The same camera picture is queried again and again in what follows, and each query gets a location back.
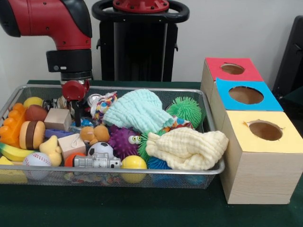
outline metal mesh basket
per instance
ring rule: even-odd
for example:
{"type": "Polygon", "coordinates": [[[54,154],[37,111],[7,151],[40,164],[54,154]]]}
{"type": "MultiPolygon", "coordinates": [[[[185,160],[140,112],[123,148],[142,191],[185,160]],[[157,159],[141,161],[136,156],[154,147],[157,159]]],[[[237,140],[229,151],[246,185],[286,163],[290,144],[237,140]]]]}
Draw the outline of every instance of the metal mesh basket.
{"type": "MultiPolygon", "coordinates": [[[[118,97],[135,90],[134,87],[91,87],[89,95],[105,94],[117,91],[118,97]]],[[[214,122],[205,94],[200,90],[148,88],[162,101],[163,108],[168,107],[176,97],[188,96],[196,100],[205,109],[206,118],[198,127],[200,132],[213,131],[214,122]]],[[[61,86],[25,85],[15,90],[0,111],[0,125],[7,118],[9,110],[17,102],[37,96],[42,99],[58,98],[62,95],[61,86]]],[[[79,186],[114,186],[143,188],[201,188],[208,187],[216,174],[225,168],[221,159],[212,169],[205,171],[154,170],[154,169],[108,169],[108,168],[69,168],[43,166],[6,166],[0,165],[0,183],[32,185],[79,185],[79,186]],[[25,175],[36,175],[41,180],[26,179],[25,175]]]]}

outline yellow ball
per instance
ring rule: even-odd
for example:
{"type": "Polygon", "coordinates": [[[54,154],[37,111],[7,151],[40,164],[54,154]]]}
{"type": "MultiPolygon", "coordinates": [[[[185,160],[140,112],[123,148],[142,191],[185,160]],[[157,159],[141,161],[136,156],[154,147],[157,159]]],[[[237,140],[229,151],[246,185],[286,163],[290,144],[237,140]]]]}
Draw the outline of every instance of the yellow ball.
{"type": "MultiPolygon", "coordinates": [[[[123,169],[147,169],[146,162],[143,158],[137,155],[127,156],[122,161],[123,169]]],[[[128,183],[141,182],[146,174],[121,174],[122,178],[128,183]]]]}

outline blue towel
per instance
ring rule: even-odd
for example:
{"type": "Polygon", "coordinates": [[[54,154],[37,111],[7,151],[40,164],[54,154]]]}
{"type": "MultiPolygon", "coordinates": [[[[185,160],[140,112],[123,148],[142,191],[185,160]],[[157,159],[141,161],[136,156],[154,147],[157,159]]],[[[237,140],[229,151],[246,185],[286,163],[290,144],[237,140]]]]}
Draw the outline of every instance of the blue towel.
{"type": "Polygon", "coordinates": [[[162,110],[158,96],[147,89],[126,93],[115,101],[103,117],[105,124],[119,128],[131,128],[144,132],[157,133],[172,126],[174,119],[162,110]]]}

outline green spiky ball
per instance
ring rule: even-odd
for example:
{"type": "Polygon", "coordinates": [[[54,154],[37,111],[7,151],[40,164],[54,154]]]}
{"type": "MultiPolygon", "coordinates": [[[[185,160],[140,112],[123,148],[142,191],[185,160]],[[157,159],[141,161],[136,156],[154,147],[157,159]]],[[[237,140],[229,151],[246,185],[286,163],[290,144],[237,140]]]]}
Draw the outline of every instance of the green spiky ball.
{"type": "MultiPolygon", "coordinates": [[[[161,136],[165,133],[165,131],[161,130],[159,132],[157,132],[156,134],[161,136]]],[[[148,163],[148,161],[150,160],[150,156],[146,153],[146,142],[148,139],[148,133],[142,133],[141,134],[141,142],[139,144],[139,149],[138,149],[138,153],[141,156],[141,158],[144,159],[144,161],[146,163],[148,163]]]]}
{"type": "Polygon", "coordinates": [[[190,121],[194,128],[197,128],[206,116],[205,110],[201,110],[199,104],[190,97],[176,98],[166,112],[190,121]]]}

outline banana toy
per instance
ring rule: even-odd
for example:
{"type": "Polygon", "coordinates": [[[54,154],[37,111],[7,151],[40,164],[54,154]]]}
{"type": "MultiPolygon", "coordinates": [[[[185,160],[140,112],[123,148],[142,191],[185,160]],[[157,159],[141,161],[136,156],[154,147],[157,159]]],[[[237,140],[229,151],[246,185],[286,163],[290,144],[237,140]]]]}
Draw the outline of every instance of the banana toy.
{"type": "Polygon", "coordinates": [[[0,143],[0,153],[9,160],[22,162],[26,156],[34,153],[34,150],[23,150],[4,143],[0,143]]]}

